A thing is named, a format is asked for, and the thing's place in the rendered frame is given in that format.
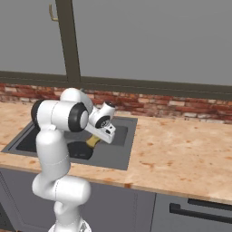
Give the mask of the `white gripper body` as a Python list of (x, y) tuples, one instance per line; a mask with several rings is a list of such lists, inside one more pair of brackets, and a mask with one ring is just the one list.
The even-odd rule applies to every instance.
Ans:
[(88, 123), (85, 129), (107, 143), (112, 143), (115, 136), (115, 127), (108, 122), (103, 122), (99, 128)]

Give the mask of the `dark grey sink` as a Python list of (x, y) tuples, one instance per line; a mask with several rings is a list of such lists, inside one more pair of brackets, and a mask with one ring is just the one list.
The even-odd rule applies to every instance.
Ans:
[[(129, 165), (131, 148), (137, 126), (137, 118), (115, 116), (111, 123), (116, 128), (115, 137), (111, 144), (101, 140), (93, 150), (92, 157), (86, 159), (71, 158), (71, 162), (103, 167), (109, 169), (126, 170)], [(3, 149), (2, 152), (36, 157), (35, 138), (39, 130), (30, 121), (20, 133)], [(91, 134), (82, 132), (65, 132), (67, 145), (74, 141), (86, 141)]]

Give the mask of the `grey base cupboard door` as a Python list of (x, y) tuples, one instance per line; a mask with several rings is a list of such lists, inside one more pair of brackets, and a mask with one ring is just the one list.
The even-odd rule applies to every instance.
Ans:
[[(54, 203), (32, 192), (35, 175), (0, 168), (0, 228), (48, 232), (55, 223)], [(89, 200), (79, 207), (92, 232), (150, 232), (155, 195), (146, 191), (91, 184)]]

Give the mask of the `grey drawer front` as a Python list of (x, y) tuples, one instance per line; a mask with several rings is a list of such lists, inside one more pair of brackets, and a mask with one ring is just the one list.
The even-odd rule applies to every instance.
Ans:
[(186, 210), (232, 218), (231, 205), (158, 194), (151, 232), (232, 232), (232, 224), (172, 214), (170, 203), (180, 204)]

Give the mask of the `wide grey cupboard door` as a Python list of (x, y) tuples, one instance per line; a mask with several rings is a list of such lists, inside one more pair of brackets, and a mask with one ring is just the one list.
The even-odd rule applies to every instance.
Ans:
[(232, 85), (232, 0), (72, 0), (81, 75)]

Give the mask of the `olive cupboard frame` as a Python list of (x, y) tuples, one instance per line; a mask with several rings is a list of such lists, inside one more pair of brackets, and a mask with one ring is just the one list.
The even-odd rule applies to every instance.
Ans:
[(73, 0), (55, 0), (66, 74), (0, 71), (0, 82), (232, 101), (232, 86), (81, 76)]

